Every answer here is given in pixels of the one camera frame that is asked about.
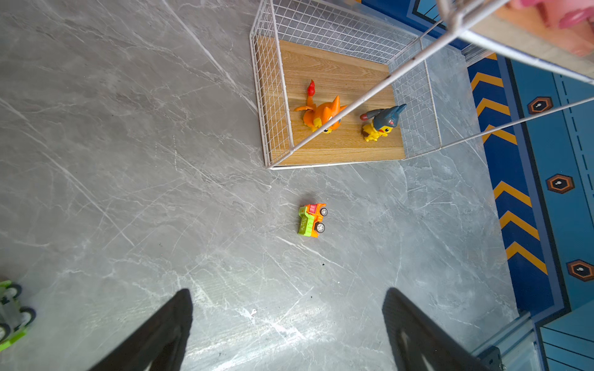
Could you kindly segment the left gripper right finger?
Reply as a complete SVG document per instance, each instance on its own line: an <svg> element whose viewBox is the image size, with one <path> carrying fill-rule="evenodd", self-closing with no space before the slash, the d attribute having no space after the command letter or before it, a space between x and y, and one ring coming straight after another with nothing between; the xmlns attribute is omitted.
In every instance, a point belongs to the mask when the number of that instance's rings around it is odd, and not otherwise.
<svg viewBox="0 0 594 371"><path fill-rule="evenodd" d="M397 288L386 292L382 315L397 370L486 370Z"/></svg>

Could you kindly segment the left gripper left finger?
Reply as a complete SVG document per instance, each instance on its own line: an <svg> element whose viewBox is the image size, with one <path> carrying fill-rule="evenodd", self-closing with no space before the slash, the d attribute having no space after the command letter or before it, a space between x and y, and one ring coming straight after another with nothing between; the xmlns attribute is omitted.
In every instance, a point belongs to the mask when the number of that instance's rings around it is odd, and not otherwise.
<svg viewBox="0 0 594 371"><path fill-rule="evenodd" d="M184 288L92 369L180 370L192 321L193 302Z"/></svg>

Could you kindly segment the pink pig toy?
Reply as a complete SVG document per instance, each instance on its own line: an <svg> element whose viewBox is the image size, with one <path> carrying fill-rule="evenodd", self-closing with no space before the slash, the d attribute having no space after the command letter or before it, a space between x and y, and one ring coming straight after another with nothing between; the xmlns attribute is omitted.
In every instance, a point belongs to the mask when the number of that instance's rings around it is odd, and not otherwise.
<svg viewBox="0 0 594 371"><path fill-rule="evenodd" d="M593 0L517 0L507 7L527 9L535 7L547 27L568 29L593 17Z"/></svg>

